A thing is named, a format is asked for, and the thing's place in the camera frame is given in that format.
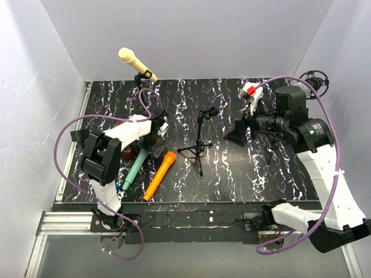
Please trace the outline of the orange microphone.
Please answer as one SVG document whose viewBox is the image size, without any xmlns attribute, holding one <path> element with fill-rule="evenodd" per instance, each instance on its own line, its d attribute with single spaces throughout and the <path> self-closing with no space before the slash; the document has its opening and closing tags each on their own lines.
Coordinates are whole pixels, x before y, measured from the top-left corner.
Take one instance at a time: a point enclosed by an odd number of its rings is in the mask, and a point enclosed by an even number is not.
<svg viewBox="0 0 371 278">
<path fill-rule="evenodd" d="M 169 151 L 164 156 L 160 168 L 157 170 L 153 180 L 151 181 L 149 187 L 147 188 L 143 196 L 143 199 L 145 201 L 149 201 L 153 197 L 154 193 L 156 192 L 157 188 L 162 182 L 164 176 L 166 175 L 169 168 L 173 165 L 175 161 L 176 161 L 176 154 L 174 152 Z"/>
</svg>

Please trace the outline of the mint green microphone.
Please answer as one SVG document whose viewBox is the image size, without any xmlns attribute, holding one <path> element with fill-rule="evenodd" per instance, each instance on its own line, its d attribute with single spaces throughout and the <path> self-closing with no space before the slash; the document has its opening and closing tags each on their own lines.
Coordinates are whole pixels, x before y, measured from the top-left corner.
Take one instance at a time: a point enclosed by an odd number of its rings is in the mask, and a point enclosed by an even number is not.
<svg viewBox="0 0 371 278">
<path fill-rule="evenodd" d="M 140 150 L 136 160 L 134 161 L 134 164 L 132 165 L 132 168 L 130 169 L 124 180 L 123 186 L 121 187 L 123 191 L 127 191 L 128 188 L 131 186 L 148 155 L 149 152 L 145 149 L 142 148 Z"/>
</svg>

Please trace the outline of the black tripod mic stand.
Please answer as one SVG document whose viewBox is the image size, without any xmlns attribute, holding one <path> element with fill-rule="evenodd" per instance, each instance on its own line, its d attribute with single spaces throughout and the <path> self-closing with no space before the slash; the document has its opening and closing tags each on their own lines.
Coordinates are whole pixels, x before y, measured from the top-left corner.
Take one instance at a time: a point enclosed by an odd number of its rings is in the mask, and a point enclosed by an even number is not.
<svg viewBox="0 0 371 278">
<path fill-rule="evenodd" d="M 199 175 L 203 176 L 203 170 L 201 165 L 201 153 L 205 151 L 205 148 L 211 148 L 213 146 L 212 143 L 205 143 L 201 140 L 201 127 L 203 125 L 204 120 L 210 120 L 212 117 L 217 116 L 219 114 L 219 110 L 212 106 L 208 110 L 200 110 L 197 114 L 197 138 L 194 145 L 185 148 L 178 148 L 177 153 L 182 154 L 183 151 L 190 151 L 193 156 L 187 157 L 187 159 L 194 159 L 196 162 L 199 163 Z"/>
</svg>

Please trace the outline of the cream mic round stand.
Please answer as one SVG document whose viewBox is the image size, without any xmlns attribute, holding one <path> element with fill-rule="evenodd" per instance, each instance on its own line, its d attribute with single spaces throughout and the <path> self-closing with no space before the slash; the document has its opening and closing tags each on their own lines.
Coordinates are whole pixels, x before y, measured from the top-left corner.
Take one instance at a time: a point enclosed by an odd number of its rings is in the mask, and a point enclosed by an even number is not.
<svg viewBox="0 0 371 278">
<path fill-rule="evenodd" d="M 141 73 L 137 73 L 135 76 L 134 76 L 134 81 L 136 82 L 136 85 L 137 85 L 137 88 L 139 90 L 142 89 L 142 80 L 149 80 L 150 78 L 147 77 L 145 74 L 141 74 Z M 146 102 L 146 99 L 145 97 L 143 97 L 143 94 L 142 93 L 139 93 L 139 100 L 140 100 L 140 108 L 139 110 L 141 111 L 141 114 L 145 117 L 150 117 L 150 113 L 148 112 L 148 108 L 147 108 L 147 102 Z"/>
</svg>

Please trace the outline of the silver mesh studio microphone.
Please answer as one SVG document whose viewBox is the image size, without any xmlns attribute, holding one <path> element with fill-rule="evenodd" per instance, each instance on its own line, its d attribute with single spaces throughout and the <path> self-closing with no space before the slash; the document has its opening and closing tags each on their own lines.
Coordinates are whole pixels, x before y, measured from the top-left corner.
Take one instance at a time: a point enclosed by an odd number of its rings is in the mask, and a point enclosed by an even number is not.
<svg viewBox="0 0 371 278">
<path fill-rule="evenodd" d="M 294 86 L 298 87 L 299 89 L 301 89 L 303 92 L 305 92 L 306 96 L 308 97 L 311 93 L 311 90 L 308 86 L 306 86 L 305 84 L 303 84 L 302 82 L 296 82 L 294 84 Z"/>
</svg>

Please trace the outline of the cream microphone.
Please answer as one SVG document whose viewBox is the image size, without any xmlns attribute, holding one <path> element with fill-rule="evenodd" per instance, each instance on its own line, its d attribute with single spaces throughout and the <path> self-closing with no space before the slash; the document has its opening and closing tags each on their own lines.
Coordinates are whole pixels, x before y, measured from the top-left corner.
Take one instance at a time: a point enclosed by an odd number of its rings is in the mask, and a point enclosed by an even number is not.
<svg viewBox="0 0 371 278">
<path fill-rule="evenodd" d="M 138 73 L 144 75 L 151 82 L 156 82 L 158 80 L 157 76 L 136 57 L 132 50 L 123 47 L 119 50 L 118 56 L 123 63 L 133 67 Z"/>
</svg>

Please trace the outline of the round base mic stand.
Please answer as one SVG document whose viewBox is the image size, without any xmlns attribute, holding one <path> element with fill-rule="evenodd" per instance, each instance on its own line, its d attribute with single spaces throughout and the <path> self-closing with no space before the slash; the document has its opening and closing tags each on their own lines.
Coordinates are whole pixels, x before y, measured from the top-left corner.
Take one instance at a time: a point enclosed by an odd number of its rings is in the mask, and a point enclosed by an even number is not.
<svg viewBox="0 0 371 278">
<path fill-rule="evenodd" d="M 88 129 L 71 131 L 70 132 L 71 141 L 72 142 L 83 142 L 88 138 L 89 134 L 90 133 Z"/>
</svg>

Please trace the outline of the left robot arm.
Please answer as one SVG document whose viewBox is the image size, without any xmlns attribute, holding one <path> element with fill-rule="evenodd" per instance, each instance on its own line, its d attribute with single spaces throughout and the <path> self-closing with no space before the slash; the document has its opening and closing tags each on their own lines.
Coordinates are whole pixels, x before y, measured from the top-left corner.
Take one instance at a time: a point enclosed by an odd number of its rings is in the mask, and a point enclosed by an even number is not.
<svg viewBox="0 0 371 278">
<path fill-rule="evenodd" d="M 115 187 L 122 151 L 136 143 L 138 148 L 147 151 L 150 156 L 159 158 L 165 149 L 168 116 L 165 109 L 160 109 L 149 119 L 144 115 L 133 115 L 128 122 L 98 135 L 90 133 L 86 137 L 81 169 L 88 175 L 98 198 L 97 210 L 93 214 L 109 231 L 116 232 L 125 223 L 117 213 L 122 205 Z"/>
</svg>

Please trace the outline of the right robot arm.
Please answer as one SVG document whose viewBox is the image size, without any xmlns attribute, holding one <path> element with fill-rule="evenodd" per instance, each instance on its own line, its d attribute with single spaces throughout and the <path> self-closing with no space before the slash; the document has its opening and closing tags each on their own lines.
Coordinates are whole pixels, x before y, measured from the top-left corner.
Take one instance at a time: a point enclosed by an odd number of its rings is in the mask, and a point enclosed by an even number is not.
<svg viewBox="0 0 371 278">
<path fill-rule="evenodd" d="M 244 147 L 250 130 L 252 138 L 265 134 L 286 141 L 308 172 L 323 208 L 322 214 L 315 214 L 279 199 L 263 206 L 263 225 L 272 231 L 279 226 L 299 231 L 321 253 L 370 236 L 370 219 L 352 197 L 333 133 L 324 120 L 309 118 L 305 91 L 298 86 L 277 88 L 271 112 L 258 106 L 263 96 L 258 84 L 246 83 L 240 94 L 249 106 L 224 138 Z"/>
</svg>

